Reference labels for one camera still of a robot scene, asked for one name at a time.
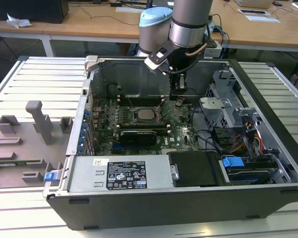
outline blue drive latch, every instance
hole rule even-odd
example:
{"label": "blue drive latch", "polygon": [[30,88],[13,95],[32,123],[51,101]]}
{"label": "blue drive latch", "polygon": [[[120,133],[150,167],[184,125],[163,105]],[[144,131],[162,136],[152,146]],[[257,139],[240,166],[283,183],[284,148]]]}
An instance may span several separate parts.
{"label": "blue drive latch", "polygon": [[222,162],[224,164],[224,167],[244,167],[244,162],[241,157],[236,156],[227,156],[224,159],[222,159]]}

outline white paper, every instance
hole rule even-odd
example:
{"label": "white paper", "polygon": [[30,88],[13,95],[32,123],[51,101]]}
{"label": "white paper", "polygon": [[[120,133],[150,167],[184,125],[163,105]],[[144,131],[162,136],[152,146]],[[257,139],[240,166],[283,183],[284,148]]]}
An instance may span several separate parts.
{"label": "white paper", "polygon": [[265,16],[246,16],[250,21],[263,21],[263,22],[280,22],[275,18],[268,18]]}
{"label": "white paper", "polygon": [[292,5],[296,8],[298,8],[298,5],[296,3],[292,3]]}
{"label": "white paper", "polygon": [[32,26],[30,20],[28,19],[20,20],[12,16],[9,16],[9,14],[7,14],[7,16],[8,16],[8,19],[6,20],[7,23],[17,29],[19,29],[19,27]]}

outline light blue robot joint cap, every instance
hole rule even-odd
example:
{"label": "light blue robot joint cap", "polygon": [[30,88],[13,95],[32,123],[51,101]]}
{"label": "light blue robot joint cap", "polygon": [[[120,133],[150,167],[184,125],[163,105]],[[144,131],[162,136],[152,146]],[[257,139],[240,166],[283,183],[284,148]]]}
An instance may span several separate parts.
{"label": "light blue robot joint cap", "polygon": [[152,7],[144,10],[140,16],[140,27],[149,27],[160,24],[172,16],[172,9],[168,7]]}

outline wooden desk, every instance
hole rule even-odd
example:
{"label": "wooden desk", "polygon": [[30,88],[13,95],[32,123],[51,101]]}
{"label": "wooden desk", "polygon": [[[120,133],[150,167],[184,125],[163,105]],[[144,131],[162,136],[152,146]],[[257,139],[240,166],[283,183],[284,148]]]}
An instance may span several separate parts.
{"label": "wooden desk", "polygon": [[[280,12],[278,11],[273,15],[267,16],[278,18],[280,23],[259,22],[250,21],[246,18],[246,15],[253,14],[242,14],[234,11],[237,11],[237,9],[248,9],[247,7],[240,7],[234,1],[230,1],[228,4],[233,10],[228,5],[224,6],[224,3],[223,0],[213,0],[211,13],[217,13],[221,16],[223,29],[230,37],[231,48],[298,51],[298,10],[293,10],[290,14],[285,13],[280,8]],[[282,3],[283,7],[289,7],[287,8],[288,11],[296,9],[291,5],[291,2]],[[274,12],[274,6],[271,6],[269,9],[256,9],[264,10],[268,13]],[[214,20],[217,25],[220,24],[217,16],[214,16]]]}
{"label": "wooden desk", "polygon": [[[245,14],[234,10],[239,7],[233,0],[224,6],[223,0],[213,0],[212,14],[219,14],[222,18],[223,29],[230,36],[230,48],[273,50],[298,52],[298,10],[291,2],[283,2],[283,7],[291,7],[293,12],[276,12],[268,17],[280,20],[280,23],[255,22],[246,18]],[[137,43],[139,38],[139,13],[116,12],[115,7],[85,6],[69,3],[70,11],[62,24],[34,22],[33,26],[15,29],[6,22],[0,22],[0,34],[3,37],[33,38],[43,42],[47,56],[54,56],[51,40],[94,41]],[[272,13],[274,6],[265,11]],[[129,23],[124,24],[116,19]],[[212,38],[221,41],[219,33],[213,33]]]}

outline black computer case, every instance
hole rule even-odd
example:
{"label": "black computer case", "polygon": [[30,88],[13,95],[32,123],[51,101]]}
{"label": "black computer case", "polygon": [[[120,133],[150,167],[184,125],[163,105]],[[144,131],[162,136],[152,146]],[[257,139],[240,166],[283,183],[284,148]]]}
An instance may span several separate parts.
{"label": "black computer case", "polygon": [[0,20],[8,13],[18,19],[62,23],[68,11],[67,0],[0,0]]}

